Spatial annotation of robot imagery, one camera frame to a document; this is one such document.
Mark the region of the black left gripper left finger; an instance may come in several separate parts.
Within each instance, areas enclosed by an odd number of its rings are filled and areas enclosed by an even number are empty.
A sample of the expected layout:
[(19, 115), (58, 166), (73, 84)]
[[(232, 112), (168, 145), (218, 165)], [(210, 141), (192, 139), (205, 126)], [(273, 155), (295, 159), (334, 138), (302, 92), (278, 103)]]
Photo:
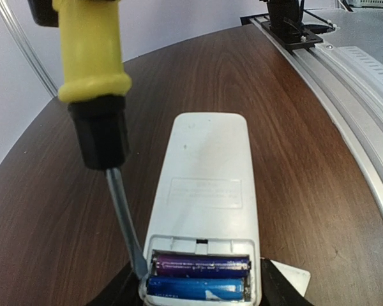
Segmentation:
[(144, 302), (139, 296), (137, 276), (130, 263), (127, 263), (119, 273), (94, 297), (87, 306), (142, 306)]

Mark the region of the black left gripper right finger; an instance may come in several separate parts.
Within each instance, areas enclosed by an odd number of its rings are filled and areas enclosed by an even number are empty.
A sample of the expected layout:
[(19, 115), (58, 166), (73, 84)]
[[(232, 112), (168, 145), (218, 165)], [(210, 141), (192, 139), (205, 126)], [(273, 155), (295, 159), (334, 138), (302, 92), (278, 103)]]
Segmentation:
[(260, 305), (312, 305), (283, 276), (270, 259), (261, 259), (262, 301)]

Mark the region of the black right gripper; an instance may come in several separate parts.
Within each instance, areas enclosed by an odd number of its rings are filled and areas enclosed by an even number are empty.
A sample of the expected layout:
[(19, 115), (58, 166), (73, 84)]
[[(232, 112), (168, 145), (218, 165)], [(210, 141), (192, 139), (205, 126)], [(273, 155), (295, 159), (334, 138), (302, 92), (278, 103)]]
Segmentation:
[(58, 27), (58, 13), (52, 6), (52, 0), (28, 0), (34, 22), (42, 27)]

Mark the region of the white battery cover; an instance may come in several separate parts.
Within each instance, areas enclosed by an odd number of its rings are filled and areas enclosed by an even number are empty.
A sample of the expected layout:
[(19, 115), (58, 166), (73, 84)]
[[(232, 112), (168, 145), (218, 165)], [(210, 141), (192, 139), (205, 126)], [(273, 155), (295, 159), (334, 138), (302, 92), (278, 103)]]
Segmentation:
[(308, 289), (311, 273), (307, 270), (271, 260), (272, 264), (282, 273), (297, 292), (304, 297)]

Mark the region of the yellow handled screwdriver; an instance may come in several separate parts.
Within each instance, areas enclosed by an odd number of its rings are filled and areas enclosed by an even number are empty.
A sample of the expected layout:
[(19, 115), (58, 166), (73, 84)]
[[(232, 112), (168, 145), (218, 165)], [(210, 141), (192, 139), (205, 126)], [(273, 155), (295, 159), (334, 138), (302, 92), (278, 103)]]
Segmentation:
[(147, 275), (131, 219), (120, 166), (129, 153), (126, 94), (118, 1), (53, 1), (58, 14), (64, 84), (59, 99), (68, 105), (84, 164), (105, 173), (131, 265)]

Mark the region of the white remote control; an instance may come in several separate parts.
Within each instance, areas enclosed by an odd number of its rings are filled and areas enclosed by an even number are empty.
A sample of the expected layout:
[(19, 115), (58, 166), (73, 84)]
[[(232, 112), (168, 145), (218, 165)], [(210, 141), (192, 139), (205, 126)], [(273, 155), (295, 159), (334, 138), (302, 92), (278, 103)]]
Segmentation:
[[(151, 296), (157, 254), (248, 256), (252, 267), (241, 301)], [(260, 239), (246, 119), (236, 113), (178, 115), (167, 145), (144, 246), (149, 273), (139, 294), (146, 305), (258, 305)]]

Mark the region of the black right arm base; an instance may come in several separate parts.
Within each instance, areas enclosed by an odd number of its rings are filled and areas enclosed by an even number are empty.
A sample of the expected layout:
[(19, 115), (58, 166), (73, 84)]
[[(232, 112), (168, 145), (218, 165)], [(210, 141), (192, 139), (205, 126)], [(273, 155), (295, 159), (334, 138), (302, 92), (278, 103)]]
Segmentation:
[(268, 0), (268, 18), (261, 27), (285, 50), (309, 49), (324, 40), (321, 34), (336, 30), (337, 25), (304, 8), (304, 1)]

